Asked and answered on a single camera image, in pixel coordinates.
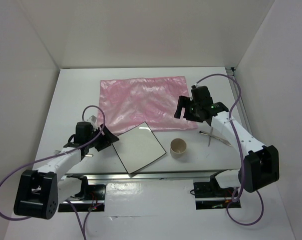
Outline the pink satin cloth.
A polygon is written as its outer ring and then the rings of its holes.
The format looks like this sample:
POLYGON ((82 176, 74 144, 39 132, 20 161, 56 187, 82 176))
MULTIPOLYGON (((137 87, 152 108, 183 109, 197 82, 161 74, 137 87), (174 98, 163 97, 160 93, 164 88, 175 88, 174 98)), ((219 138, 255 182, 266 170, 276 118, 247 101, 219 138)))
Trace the pink satin cloth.
POLYGON ((152 131, 184 131, 197 124, 176 119, 179 96, 188 96, 184 76, 102 80, 97 123, 119 135, 146 122, 152 131))

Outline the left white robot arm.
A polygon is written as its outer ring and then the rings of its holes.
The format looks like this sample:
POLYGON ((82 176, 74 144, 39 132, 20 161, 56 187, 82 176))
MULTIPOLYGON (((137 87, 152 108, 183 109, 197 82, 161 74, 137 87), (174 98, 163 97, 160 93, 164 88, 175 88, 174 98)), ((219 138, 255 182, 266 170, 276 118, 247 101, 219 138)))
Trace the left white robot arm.
POLYGON ((79 164, 91 148, 102 151, 119 141, 107 127, 94 129, 89 122, 78 122, 75 133, 60 154, 36 170, 22 173, 14 204, 14 213, 20 216, 49 220, 59 204, 71 196, 79 200, 89 195, 88 179, 84 175, 67 172, 79 164))

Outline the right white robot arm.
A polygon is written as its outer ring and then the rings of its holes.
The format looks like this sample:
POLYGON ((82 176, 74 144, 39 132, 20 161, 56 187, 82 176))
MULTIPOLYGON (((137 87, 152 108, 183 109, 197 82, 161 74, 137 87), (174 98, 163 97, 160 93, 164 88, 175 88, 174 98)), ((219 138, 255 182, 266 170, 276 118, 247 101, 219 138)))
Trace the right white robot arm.
POLYGON ((210 177, 209 190, 214 196, 227 188, 243 188, 254 192, 279 180, 279 154, 274 146, 266 146, 255 139, 230 114, 221 102, 213 102, 206 86, 193 87, 192 96, 178 98, 175 118, 193 122, 207 122, 217 130, 240 155, 241 168, 224 170, 210 177))

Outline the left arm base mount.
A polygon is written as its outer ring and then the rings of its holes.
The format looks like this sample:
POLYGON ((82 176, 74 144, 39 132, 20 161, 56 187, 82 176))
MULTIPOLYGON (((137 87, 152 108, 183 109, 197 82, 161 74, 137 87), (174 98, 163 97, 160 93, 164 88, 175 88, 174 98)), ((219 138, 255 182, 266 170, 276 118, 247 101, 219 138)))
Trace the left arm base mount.
POLYGON ((105 210, 106 184, 84 181, 80 192, 67 200, 79 213, 103 212, 105 210))

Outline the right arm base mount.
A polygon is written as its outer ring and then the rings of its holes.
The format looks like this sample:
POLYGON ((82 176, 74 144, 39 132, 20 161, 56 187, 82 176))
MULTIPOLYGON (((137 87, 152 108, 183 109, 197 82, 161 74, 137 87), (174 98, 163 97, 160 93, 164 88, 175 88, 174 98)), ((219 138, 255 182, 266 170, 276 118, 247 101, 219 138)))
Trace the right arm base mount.
POLYGON ((231 203, 234 188, 220 188, 216 183, 203 181, 194 182, 190 194, 195 197, 197 210, 225 209, 231 203))

